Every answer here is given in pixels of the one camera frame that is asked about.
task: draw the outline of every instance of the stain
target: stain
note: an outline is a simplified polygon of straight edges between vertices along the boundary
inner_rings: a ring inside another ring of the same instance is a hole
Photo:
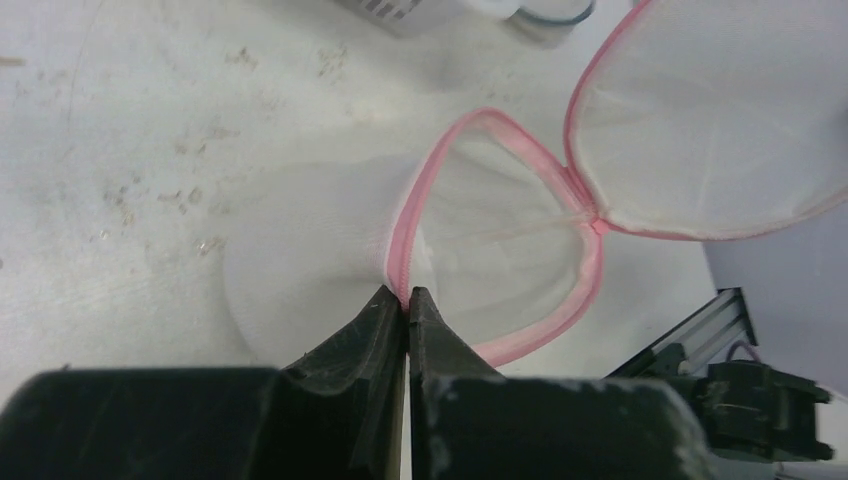
[[[15,82],[15,102],[18,101],[18,98],[25,97],[31,93],[30,89],[23,86],[21,82]]]
[[[130,208],[124,204],[121,205],[121,215],[123,216],[123,225],[125,227],[131,227],[135,225],[135,213],[133,213]]]
[[[335,84],[344,78],[344,66],[347,62],[347,47],[340,43],[335,48],[321,48],[318,50],[318,59],[321,61],[321,68],[318,70],[318,77],[331,77],[331,82]]]
[[[201,257],[205,257],[209,252],[223,250],[226,244],[227,241],[219,236],[214,236],[209,240],[198,240],[194,243],[197,247],[197,254]]]
[[[241,135],[239,130],[228,130],[226,128],[221,127],[213,127],[209,131],[209,138],[214,138],[215,140],[223,140],[225,138],[235,138]]]
[[[160,202],[175,203],[176,204],[176,203],[180,203],[180,198],[182,197],[182,195],[183,195],[183,191],[177,190],[177,193],[175,193],[173,195],[165,195],[164,193],[159,194],[159,196],[156,197],[156,200],[159,200]]]
[[[245,67],[250,68],[251,71],[256,70],[257,65],[259,65],[259,61],[247,53],[247,47],[243,47],[236,55],[228,53],[224,57],[224,62],[233,65],[244,65]]]
[[[233,209],[229,203],[221,202],[211,205],[208,211],[212,215],[229,215]]]
[[[48,80],[47,83],[49,83],[51,87],[55,87],[67,79],[68,71],[59,70],[58,72],[54,73],[52,77],[50,77],[50,80]]]
[[[106,192],[103,194],[103,200],[111,205],[120,206],[124,204],[124,196],[121,194]]]
[[[20,57],[0,57],[0,67],[24,67],[26,59]]]
[[[278,107],[286,105],[285,100],[281,100],[279,97],[265,91],[255,94],[254,98],[259,109],[267,113],[275,112]]]
[[[199,187],[195,187],[191,193],[188,194],[188,203],[197,205],[201,200],[203,200],[203,190]]]

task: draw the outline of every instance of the white fabric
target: white fabric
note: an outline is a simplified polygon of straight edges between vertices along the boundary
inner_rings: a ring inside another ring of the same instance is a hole
[[[468,131],[425,200],[416,244],[428,258],[412,262],[410,286],[436,292],[466,342],[500,338],[547,318],[571,293],[583,259],[574,224],[585,219],[495,139]]]
[[[654,0],[636,13],[570,134],[602,215],[721,239],[844,200],[848,2]]]
[[[385,157],[296,167],[240,219],[226,246],[224,285],[233,318],[260,359],[292,363],[387,283],[392,226],[420,163]]]

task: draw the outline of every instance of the mesh laundry bag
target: mesh laundry bag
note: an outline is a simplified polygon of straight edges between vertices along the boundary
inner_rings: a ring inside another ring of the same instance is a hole
[[[483,109],[424,158],[289,172],[228,244],[233,316],[285,365],[421,285],[491,364],[526,355],[590,305],[609,230],[740,238],[848,197],[846,27],[843,0],[643,1],[572,96],[568,168]]]

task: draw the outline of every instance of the dirty white surface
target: dirty white surface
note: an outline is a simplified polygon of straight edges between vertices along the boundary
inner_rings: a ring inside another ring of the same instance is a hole
[[[423,153],[483,105],[560,154],[570,92],[629,7],[598,2],[551,51],[473,17],[396,40],[330,1],[2,2],[0,401],[65,364],[251,363],[221,254],[280,169]],[[603,375],[714,294],[699,244],[606,252],[580,324],[505,372]]]

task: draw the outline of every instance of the cable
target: cable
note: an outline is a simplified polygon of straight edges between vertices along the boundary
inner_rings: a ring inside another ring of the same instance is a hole
[[[725,358],[725,361],[729,362],[733,360],[733,355],[736,353],[736,350],[739,350],[740,348],[742,350],[745,350],[745,353],[747,353],[748,356],[751,357],[751,360],[757,363],[763,363],[763,360],[760,358],[760,355],[757,353],[757,351],[754,350],[754,347],[752,347],[751,344],[746,342],[745,340],[737,340],[733,343],[733,345],[730,346],[730,350],[727,351],[727,358]]]
[[[589,18],[589,15],[595,10],[595,2],[589,2],[589,6],[586,7],[586,10],[583,10],[579,14],[570,18],[555,18],[549,17],[546,15],[542,15],[539,13],[530,10],[529,8],[521,8],[518,10],[517,15],[523,18],[524,20],[534,23],[536,25],[546,26],[546,27],[565,27],[565,26],[573,26],[582,22]]]

